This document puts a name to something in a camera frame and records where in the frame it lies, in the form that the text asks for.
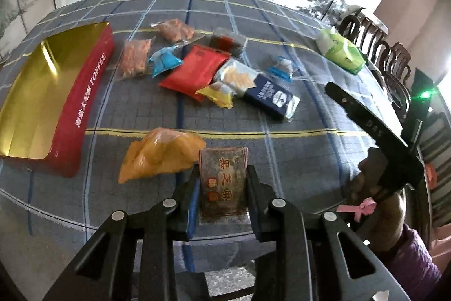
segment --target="purple sleeve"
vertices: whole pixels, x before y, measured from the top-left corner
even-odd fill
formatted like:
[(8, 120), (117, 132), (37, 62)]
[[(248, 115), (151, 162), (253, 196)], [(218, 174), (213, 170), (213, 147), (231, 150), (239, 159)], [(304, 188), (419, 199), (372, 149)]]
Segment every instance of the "purple sleeve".
[(404, 242), (395, 257), (384, 264), (411, 301), (423, 301), (435, 287), (441, 274), (417, 231), (405, 224), (403, 237)]

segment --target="yellow snack package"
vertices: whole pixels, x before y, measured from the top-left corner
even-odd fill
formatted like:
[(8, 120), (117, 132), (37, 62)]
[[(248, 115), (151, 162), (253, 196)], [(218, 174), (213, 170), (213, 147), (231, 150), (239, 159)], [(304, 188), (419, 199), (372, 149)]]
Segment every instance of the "yellow snack package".
[(140, 141), (132, 142), (119, 172), (119, 184), (130, 179), (171, 174), (189, 169), (206, 143), (198, 135), (156, 128)]
[(206, 96), (219, 107), (231, 109), (233, 107), (232, 97), (236, 95), (236, 92), (225, 83), (214, 82), (197, 90), (196, 94)]

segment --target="blue checkered tablecloth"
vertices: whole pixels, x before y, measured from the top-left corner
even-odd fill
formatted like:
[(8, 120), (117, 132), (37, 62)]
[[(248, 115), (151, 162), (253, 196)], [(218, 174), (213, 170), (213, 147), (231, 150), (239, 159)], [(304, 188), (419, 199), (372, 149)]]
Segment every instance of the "blue checkered tablecloth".
[[(240, 99), (234, 100), (230, 110), (209, 101), (200, 104), (159, 88), (163, 77), (118, 81), (115, 75), (123, 42), (151, 38), (155, 31), (149, 25), (171, 18), (206, 34), (199, 41), (206, 45), (216, 27), (249, 37), (242, 59), (257, 70), (267, 70), (274, 56), (292, 60), (299, 71), (290, 88), (301, 99), (293, 119), (274, 121)], [(13, 51), (0, 71), (0, 103), (42, 39), (100, 21), (110, 22), (116, 49), (89, 116), (79, 173), (63, 179), (7, 163), (1, 168), (0, 206), (6, 215), (0, 216), (0, 227), (3, 221), (14, 223), (19, 229), (14, 241), (17, 246), (31, 246), (30, 252), (37, 254), (35, 242), (48, 241), (65, 254), (64, 261), (52, 266), (44, 288), (114, 210), (129, 214), (147, 210), (170, 197), (176, 183), (188, 178), (189, 170), (117, 184), (125, 152), (143, 132), (160, 126), (187, 129), (204, 134), (208, 146), (247, 146), (249, 163), (262, 182), (302, 211), (319, 213), (343, 202), (358, 162), (374, 145), (324, 94), (325, 84), (334, 81), (394, 132), (401, 131), (366, 67), (353, 76), (318, 53), (314, 38), (326, 24), (263, 0), (84, 0), (65, 6), (37, 24)], [(160, 46), (156, 42), (153, 48)], [(179, 52), (188, 51), (189, 47)], [(2, 247), (4, 264), (21, 262), (19, 255)], [(272, 249), (273, 244), (256, 242), (249, 221), (227, 221), (199, 226), (192, 241), (175, 244), (174, 257), (178, 271), (200, 272), (240, 265)], [(55, 264), (48, 251), (40, 249), (35, 256), (43, 269)], [(30, 265), (24, 261), (22, 266)]]

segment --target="blue package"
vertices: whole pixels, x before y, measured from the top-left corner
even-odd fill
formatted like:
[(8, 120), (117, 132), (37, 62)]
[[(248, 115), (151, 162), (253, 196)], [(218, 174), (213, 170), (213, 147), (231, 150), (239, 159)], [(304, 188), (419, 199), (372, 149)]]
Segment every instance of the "blue package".
[(283, 57), (277, 57), (277, 64), (268, 69), (268, 72), (274, 76), (278, 76), (287, 82), (291, 82), (293, 73), (297, 70), (293, 66), (293, 62)]
[(153, 53), (149, 61), (154, 62), (152, 77), (158, 76), (164, 71), (168, 71), (183, 64), (183, 60), (172, 54), (175, 47), (162, 48)]
[(262, 109), (277, 119), (291, 119), (300, 99), (272, 81), (268, 77), (258, 74), (254, 80), (255, 87), (248, 88), (243, 100)]

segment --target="pink ribbon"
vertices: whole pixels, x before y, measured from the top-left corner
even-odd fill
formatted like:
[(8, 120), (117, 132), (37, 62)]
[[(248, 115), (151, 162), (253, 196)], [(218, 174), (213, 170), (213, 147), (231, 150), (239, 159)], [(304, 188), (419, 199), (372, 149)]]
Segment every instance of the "pink ribbon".
[(368, 216), (376, 209), (376, 202), (373, 198), (366, 198), (359, 206), (338, 206), (337, 212), (354, 213), (354, 220), (360, 222), (362, 214)]

